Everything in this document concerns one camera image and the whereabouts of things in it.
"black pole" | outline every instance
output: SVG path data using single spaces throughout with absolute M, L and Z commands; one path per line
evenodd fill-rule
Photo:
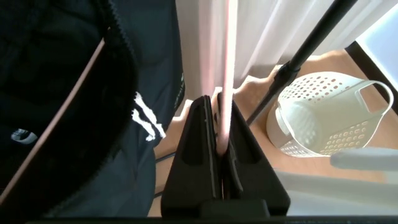
M 270 102 L 272 102 L 285 87 L 293 82 L 303 63 L 353 7 L 356 1 L 357 0 L 335 0 L 332 3 L 293 58 L 278 70 L 274 82 L 270 86 L 267 94 L 246 121 L 248 125 L 252 124 L 264 110 L 268 109 Z

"laundry basket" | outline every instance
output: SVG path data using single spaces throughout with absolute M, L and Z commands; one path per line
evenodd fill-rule
M 389 95 L 386 108 L 370 112 L 360 90 L 378 84 Z M 324 157 L 364 147 L 394 97 L 385 84 L 337 72 L 302 76 L 279 95 L 267 119 L 275 147 L 295 157 Z

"black fabric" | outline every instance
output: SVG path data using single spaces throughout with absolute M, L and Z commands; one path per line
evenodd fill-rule
M 2 119 L 2 125 L 40 135 L 101 37 L 106 45 L 62 122 L 2 205 L 0 215 L 19 217 L 19 221 L 147 215 L 155 187 L 153 148 L 161 138 L 157 132 L 153 141 L 147 141 L 148 132 L 131 119 L 136 109 L 149 122 L 134 99 L 137 94 L 142 96 L 165 131 L 185 86 L 175 3 L 146 2 L 114 3 L 133 51 L 121 49 L 118 38 L 106 31 L 104 14 L 91 1 L 53 0 L 40 15 L 29 41 L 20 46 L 13 69 L 0 74 L 6 77 L 0 102 L 18 99 L 21 108 L 31 104 L 36 110 L 8 114 L 15 119 Z

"basket handle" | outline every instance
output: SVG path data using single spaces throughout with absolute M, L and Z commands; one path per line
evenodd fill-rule
M 381 110 L 376 112 L 377 114 L 380 114 L 380 115 L 384 116 L 389 111 L 389 109 L 391 109 L 392 104 L 394 102 L 394 95 L 392 94 L 391 89 L 386 84 L 384 84 L 383 82 L 375 81 L 375 80 L 363 81 L 363 82 L 361 82 L 361 83 L 359 83 L 359 84 L 357 84 L 355 86 L 356 88 L 358 88 L 355 91 L 355 94 L 357 96 L 357 99 L 362 101 L 363 105 L 368 109 L 368 106 L 367 106 L 365 100 L 363 99 L 362 94 L 361 94 L 360 91 L 362 89 L 364 89 L 364 88 L 366 88 L 366 87 L 368 87 L 370 85 L 374 85 L 374 84 L 378 84 L 378 85 L 382 86 L 385 89 L 385 91 L 387 92 L 387 94 L 388 94 L 388 98 L 389 98 L 388 106 L 386 106 L 385 108 L 383 108 L 383 109 L 381 109 Z

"pink cable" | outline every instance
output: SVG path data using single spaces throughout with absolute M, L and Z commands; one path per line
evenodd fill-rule
M 231 127 L 231 111 L 233 99 L 235 48 L 236 48 L 236 24 L 238 21 L 238 0 L 226 0 L 226 47 L 223 91 L 221 92 L 221 121 L 218 130 L 217 153 L 225 154 Z

